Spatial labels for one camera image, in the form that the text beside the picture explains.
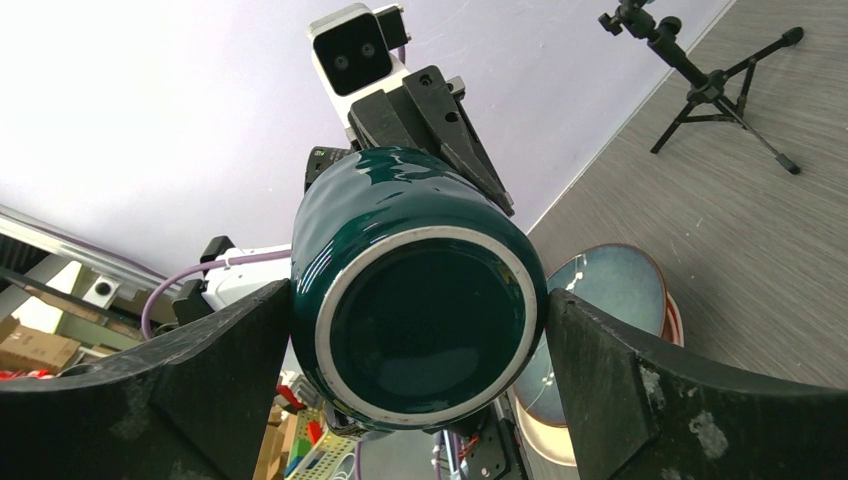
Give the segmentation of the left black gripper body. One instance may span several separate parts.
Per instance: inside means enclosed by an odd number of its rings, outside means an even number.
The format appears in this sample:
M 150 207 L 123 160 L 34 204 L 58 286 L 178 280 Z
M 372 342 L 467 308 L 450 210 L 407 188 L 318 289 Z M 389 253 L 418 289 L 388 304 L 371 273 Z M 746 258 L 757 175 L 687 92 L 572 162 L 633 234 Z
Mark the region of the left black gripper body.
M 389 146 L 421 150 L 402 122 L 405 104 L 402 85 L 389 92 L 378 90 L 353 102 L 347 114 L 351 142 L 361 150 Z

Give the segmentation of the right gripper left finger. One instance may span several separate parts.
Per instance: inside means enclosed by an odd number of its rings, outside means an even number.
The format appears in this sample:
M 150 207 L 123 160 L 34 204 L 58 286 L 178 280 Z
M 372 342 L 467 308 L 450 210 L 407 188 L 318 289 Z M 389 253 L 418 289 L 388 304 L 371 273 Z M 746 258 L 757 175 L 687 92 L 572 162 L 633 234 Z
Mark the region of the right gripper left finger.
M 289 339 L 276 281 L 51 379 L 1 385 L 5 479 L 249 479 Z

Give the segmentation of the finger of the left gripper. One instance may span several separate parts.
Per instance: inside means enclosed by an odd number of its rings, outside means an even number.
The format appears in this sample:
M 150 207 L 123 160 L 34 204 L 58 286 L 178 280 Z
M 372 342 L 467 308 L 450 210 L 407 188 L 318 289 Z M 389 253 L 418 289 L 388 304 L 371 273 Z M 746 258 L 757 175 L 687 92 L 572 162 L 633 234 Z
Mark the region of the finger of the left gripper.
M 530 468 L 508 394 L 461 422 L 458 479 L 529 480 Z
M 513 216 L 514 202 L 462 105 L 463 79 L 445 78 L 438 67 L 428 66 L 403 78 L 402 93 L 402 122 L 416 147 L 440 158 Z

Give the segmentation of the dark green mug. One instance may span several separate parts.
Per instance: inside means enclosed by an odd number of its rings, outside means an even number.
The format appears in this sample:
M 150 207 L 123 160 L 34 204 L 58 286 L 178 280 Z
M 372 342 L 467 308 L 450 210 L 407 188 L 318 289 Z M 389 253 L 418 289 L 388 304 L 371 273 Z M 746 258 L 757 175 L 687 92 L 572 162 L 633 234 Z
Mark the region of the dark green mug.
M 368 429 L 440 428 L 491 403 L 547 313 L 527 236 L 418 150 L 350 154 L 296 215 L 291 340 L 320 395 Z

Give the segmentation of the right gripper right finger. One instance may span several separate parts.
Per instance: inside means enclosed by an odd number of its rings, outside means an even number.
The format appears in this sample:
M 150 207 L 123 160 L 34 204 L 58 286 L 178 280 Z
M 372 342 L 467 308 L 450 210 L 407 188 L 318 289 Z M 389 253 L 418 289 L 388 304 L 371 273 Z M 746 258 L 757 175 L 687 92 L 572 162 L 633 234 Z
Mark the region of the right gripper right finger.
M 721 364 L 550 295 L 548 347 L 583 479 L 843 479 L 847 394 Z

